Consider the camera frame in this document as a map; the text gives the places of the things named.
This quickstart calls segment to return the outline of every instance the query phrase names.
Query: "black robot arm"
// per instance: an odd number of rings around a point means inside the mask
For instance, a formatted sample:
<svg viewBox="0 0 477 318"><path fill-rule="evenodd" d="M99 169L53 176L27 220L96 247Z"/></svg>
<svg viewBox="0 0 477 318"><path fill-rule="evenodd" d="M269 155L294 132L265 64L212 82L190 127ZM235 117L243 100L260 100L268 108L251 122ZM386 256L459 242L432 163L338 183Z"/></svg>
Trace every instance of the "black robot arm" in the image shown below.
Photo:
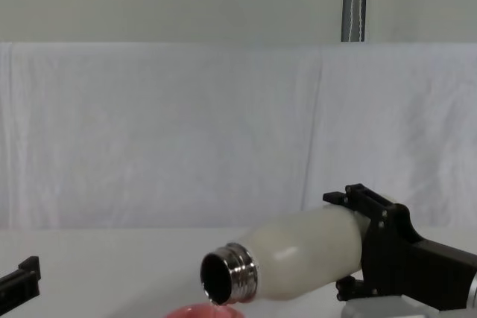
<svg viewBox="0 0 477 318"><path fill-rule="evenodd" d="M40 260L32 256L18 270L0 278L0 316L38 296L41 279Z"/></svg>
<svg viewBox="0 0 477 318"><path fill-rule="evenodd" d="M421 237L409 210L362 184L323 200L370 219L362 242L363 280L338 282L338 299L408 296L440 311L477 308L477 255Z"/></svg>

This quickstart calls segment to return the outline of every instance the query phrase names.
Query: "metal pole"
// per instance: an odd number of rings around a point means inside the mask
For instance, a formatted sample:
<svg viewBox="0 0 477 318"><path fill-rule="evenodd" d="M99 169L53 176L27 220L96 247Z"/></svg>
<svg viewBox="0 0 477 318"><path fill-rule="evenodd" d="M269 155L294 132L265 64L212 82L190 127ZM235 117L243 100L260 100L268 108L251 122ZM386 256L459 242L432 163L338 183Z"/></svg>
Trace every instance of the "metal pole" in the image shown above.
<svg viewBox="0 0 477 318"><path fill-rule="evenodd" d="M366 22L366 0L343 0L341 41L363 42Z"/></svg>

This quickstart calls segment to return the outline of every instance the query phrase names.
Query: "white cloth backdrop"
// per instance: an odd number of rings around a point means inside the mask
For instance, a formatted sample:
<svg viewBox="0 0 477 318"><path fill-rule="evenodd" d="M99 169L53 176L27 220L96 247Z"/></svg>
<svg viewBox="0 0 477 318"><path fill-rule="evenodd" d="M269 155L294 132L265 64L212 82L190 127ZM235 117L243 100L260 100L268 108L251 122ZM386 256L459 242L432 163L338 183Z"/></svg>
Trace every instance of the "white cloth backdrop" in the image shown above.
<svg viewBox="0 0 477 318"><path fill-rule="evenodd" d="M477 45L0 46L0 228L246 226L363 182L477 225Z"/></svg>
<svg viewBox="0 0 477 318"><path fill-rule="evenodd" d="M4 45L0 227L243 226L299 210L318 52Z"/></svg>

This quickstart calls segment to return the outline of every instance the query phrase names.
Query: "bottle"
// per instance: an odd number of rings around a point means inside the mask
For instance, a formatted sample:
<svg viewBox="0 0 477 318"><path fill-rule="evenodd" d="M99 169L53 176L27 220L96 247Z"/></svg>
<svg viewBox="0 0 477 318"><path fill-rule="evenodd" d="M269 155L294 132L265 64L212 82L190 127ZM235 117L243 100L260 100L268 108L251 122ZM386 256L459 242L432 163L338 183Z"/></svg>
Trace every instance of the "bottle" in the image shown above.
<svg viewBox="0 0 477 318"><path fill-rule="evenodd" d="M293 299L358 271L368 225L334 205L271 220L204 257L203 289L217 305Z"/></svg>

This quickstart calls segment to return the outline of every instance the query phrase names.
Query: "red bowl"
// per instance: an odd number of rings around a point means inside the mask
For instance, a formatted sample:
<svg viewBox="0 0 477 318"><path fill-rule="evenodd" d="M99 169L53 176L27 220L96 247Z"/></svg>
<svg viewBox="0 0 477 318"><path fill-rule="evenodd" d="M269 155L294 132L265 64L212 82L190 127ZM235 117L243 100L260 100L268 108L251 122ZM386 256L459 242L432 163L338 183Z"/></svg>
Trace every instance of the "red bowl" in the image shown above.
<svg viewBox="0 0 477 318"><path fill-rule="evenodd" d="M231 307L204 303L179 308L165 318L244 318L244 315Z"/></svg>

